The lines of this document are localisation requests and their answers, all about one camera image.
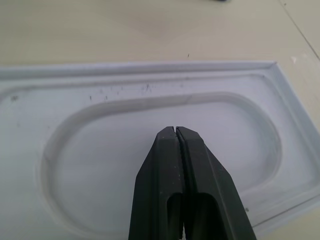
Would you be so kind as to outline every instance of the white surface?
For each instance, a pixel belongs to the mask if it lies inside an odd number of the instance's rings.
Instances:
[[[0,80],[4,239],[46,238],[23,222],[5,231],[31,217],[55,218],[52,238],[126,239],[136,175],[166,126],[201,135],[258,235],[320,195],[319,135],[275,63],[3,68]]]
[[[314,13],[317,3],[291,3],[288,7],[300,13],[308,30],[319,33],[319,15],[304,10],[310,7]],[[320,129],[319,60],[278,0],[4,0],[0,1],[0,33],[0,63],[4,65],[277,61]],[[318,216],[319,208],[263,239],[318,240]],[[33,221],[22,226],[32,228]],[[49,231],[38,229],[39,233]]]
[[[320,1],[318,0],[279,0],[301,31],[305,39],[310,43],[315,53],[320,56],[320,34],[317,29],[319,22]]]

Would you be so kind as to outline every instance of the black object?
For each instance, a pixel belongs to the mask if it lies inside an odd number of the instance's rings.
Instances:
[[[256,240],[234,182],[195,131],[160,131],[135,180],[128,240]]]

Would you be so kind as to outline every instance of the beige table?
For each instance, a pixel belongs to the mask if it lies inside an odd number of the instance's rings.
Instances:
[[[284,3],[0,0],[0,64],[276,60],[320,129],[320,61]],[[318,240],[319,222],[320,208],[261,239]]]

